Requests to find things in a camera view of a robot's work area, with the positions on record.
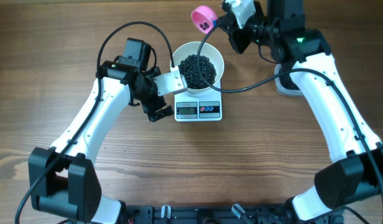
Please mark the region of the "pink scoop with blue handle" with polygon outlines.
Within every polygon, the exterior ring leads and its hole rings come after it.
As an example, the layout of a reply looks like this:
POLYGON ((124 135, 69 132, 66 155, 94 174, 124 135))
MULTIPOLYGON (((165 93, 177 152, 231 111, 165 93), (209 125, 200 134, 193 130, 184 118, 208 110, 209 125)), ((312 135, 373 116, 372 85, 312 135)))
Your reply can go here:
POLYGON ((191 19, 199 31, 207 34, 215 26, 218 17, 211 8, 201 5, 191 12, 191 19))

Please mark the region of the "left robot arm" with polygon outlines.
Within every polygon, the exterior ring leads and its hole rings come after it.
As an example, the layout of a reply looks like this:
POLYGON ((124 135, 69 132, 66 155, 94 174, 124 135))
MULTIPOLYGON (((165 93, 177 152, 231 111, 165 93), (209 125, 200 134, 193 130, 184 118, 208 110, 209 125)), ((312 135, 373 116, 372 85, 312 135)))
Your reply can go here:
POLYGON ((78 223, 122 223, 126 204, 106 197, 95 172, 95 160, 118 115, 134 100, 151 122, 173 115, 164 96, 187 89, 177 66, 161 73, 148 68, 154 50, 128 39, 123 55, 98 63, 96 80, 85 104, 67 130, 48 149, 29 156, 30 189, 25 198, 40 212, 78 223))

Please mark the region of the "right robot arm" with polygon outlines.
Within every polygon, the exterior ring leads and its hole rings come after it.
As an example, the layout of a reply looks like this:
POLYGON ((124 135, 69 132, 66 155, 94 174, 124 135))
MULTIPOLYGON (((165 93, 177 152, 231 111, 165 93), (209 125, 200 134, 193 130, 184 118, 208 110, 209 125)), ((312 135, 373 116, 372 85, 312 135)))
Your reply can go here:
POLYGON ((305 26, 302 1, 224 1, 215 21, 242 53, 270 48, 276 76, 289 76, 309 103, 328 145, 331 165, 313 186, 291 198, 288 221, 303 223, 366 198, 383 196, 383 144, 364 121, 336 68, 324 35, 305 26))

